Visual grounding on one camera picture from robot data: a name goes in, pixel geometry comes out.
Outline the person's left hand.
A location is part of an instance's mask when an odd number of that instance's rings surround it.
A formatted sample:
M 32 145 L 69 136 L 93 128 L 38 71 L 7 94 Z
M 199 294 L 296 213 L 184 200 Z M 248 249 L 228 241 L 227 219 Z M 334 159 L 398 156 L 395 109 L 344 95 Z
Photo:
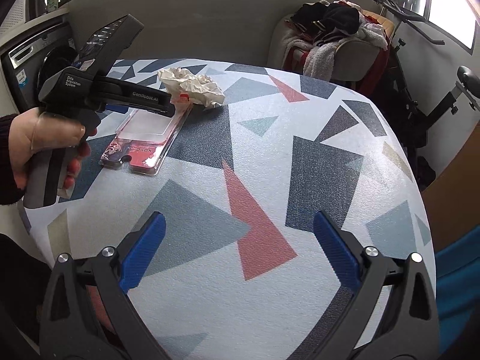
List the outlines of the person's left hand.
M 8 133 L 10 164 L 16 186 L 25 189 L 28 181 L 27 162 L 44 150 L 77 147 L 76 156 L 67 166 L 65 190 L 73 189 L 81 170 L 81 161 L 89 156 L 87 142 L 81 143 L 86 128 L 76 120 L 31 109 L 13 118 Z

